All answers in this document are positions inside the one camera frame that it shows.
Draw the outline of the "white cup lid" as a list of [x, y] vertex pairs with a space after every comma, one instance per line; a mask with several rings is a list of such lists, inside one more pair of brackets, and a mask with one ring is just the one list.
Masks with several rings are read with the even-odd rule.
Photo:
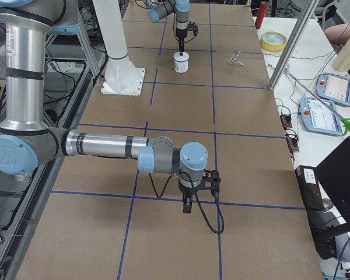
[[176, 52], [173, 55], [173, 59], [177, 62], [186, 62], [189, 60], [189, 54], [186, 52]]

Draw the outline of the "clear glass funnel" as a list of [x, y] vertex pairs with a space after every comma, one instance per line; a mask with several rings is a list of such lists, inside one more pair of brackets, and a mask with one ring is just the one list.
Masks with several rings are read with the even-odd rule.
[[244, 62], [242, 61], [241, 56], [242, 56], [242, 54], [240, 51], [234, 51], [227, 59], [227, 63], [229, 65], [235, 65], [235, 66], [242, 67], [242, 66], [244, 66]]

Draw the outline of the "white enamel cup blue rim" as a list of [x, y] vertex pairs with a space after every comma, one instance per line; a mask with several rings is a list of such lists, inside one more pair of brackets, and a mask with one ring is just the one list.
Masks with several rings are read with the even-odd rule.
[[188, 71], [188, 61], [186, 62], [177, 62], [173, 59], [174, 61], [174, 71], [180, 74], [186, 73]]

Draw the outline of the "red cylinder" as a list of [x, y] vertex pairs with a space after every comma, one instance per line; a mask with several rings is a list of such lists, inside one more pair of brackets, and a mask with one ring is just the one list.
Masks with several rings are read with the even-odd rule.
[[256, 20], [255, 20], [255, 28], [258, 30], [261, 28], [263, 19], [265, 17], [265, 13], [267, 11], [268, 8], [268, 2], [267, 1], [262, 1], [260, 3], [259, 9], [258, 9], [258, 13], [256, 16]]

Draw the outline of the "yellow tape roll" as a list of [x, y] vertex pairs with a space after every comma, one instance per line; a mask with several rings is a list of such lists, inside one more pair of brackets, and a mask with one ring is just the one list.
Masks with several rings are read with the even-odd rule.
[[261, 35], [260, 46], [264, 51], [280, 53], [284, 50], [287, 41], [285, 35], [275, 31], [267, 31]]

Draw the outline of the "orange black adapter lower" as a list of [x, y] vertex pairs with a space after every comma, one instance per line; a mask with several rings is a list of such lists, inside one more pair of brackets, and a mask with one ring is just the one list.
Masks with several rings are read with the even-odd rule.
[[290, 153], [299, 152], [298, 136], [293, 134], [286, 134], [286, 142]]

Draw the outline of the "orange black adapter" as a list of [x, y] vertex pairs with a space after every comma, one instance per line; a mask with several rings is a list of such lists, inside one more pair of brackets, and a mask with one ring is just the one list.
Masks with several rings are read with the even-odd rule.
[[291, 114], [281, 114], [280, 120], [281, 120], [282, 126], [285, 130], [292, 128], [292, 116], [291, 116]]
[[290, 153], [299, 152], [298, 136], [293, 134], [286, 134], [286, 142]]

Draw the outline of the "orange black adapter upper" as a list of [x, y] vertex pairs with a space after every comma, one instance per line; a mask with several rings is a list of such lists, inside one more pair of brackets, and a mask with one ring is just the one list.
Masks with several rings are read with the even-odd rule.
[[291, 116], [291, 114], [281, 114], [280, 120], [281, 120], [282, 126], [285, 130], [292, 128], [292, 116]]

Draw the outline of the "black computer box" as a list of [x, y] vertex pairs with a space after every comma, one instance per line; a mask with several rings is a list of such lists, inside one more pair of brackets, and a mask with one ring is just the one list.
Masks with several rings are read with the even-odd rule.
[[327, 260], [336, 258], [350, 263], [350, 245], [345, 243], [349, 239], [348, 233], [337, 233], [329, 237], [323, 234], [340, 225], [330, 209], [333, 203], [328, 198], [323, 198], [319, 181], [314, 173], [314, 167], [299, 165], [295, 169], [297, 183], [302, 196], [311, 235], [319, 256]]

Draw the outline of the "teach pendant lower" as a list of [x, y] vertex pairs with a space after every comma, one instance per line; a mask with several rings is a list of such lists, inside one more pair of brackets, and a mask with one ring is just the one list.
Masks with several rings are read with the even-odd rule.
[[341, 136], [343, 134], [340, 120], [313, 97], [302, 97], [300, 117], [304, 128], [309, 132]]

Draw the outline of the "teach pendant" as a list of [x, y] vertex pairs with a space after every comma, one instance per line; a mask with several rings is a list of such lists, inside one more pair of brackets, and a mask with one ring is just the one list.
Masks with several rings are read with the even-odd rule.
[[343, 134], [340, 120], [313, 97], [302, 97], [300, 117], [304, 128], [309, 132], [341, 136]]
[[344, 107], [350, 105], [350, 79], [325, 73], [317, 78], [316, 93]]

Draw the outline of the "person's knee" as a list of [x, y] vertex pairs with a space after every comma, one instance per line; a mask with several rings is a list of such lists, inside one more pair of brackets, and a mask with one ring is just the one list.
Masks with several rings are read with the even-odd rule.
[[324, 34], [334, 50], [344, 46], [350, 39], [350, 23], [343, 23], [325, 29]]

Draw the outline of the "teach pendant upper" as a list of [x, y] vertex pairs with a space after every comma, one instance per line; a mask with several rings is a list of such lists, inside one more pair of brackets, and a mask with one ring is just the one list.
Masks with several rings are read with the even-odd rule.
[[316, 93], [344, 107], [350, 105], [350, 79], [325, 73], [317, 78]]

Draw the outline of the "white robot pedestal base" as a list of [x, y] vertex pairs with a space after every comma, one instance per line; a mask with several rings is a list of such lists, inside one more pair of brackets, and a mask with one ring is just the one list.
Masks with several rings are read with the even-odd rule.
[[130, 60], [118, 1], [95, 0], [93, 6], [108, 56], [102, 94], [139, 96], [145, 69]]

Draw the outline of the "aluminium frame post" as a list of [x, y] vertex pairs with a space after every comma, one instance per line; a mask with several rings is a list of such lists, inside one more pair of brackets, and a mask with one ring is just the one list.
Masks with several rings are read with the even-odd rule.
[[318, 3], [319, 0], [308, 0], [305, 3], [289, 36], [288, 42], [283, 49], [282, 55], [274, 69], [271, 79], [269, 80], [267, 86], [268, 90], [274, 91]]

